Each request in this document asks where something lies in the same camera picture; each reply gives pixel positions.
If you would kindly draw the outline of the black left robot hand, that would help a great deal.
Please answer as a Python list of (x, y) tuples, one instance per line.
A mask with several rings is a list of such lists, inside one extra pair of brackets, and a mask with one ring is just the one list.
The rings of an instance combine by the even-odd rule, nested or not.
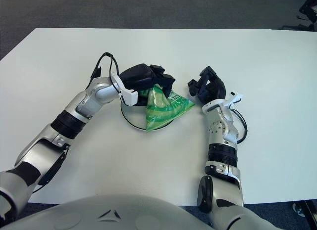
[(159, 85), (168, 98), (175, 79), (164, 72), (165, 69), (159, 65), (148, 66), (142, 63), (120, 73), (119, 77), (127, 89), (138, 92), (138, 102), (135, 106), (147, 106), (147, 92), (155, 85)]

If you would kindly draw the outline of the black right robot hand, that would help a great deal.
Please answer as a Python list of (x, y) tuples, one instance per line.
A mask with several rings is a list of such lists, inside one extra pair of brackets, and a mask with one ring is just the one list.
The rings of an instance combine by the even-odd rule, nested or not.
[(188, 82), (188, 89), (190, 95), (196, 96), (202, 104), (215, 99), (225, 99), (226, 96), (224, 82), (210, 66), (200, 73), (198, 81), (192, 79)]

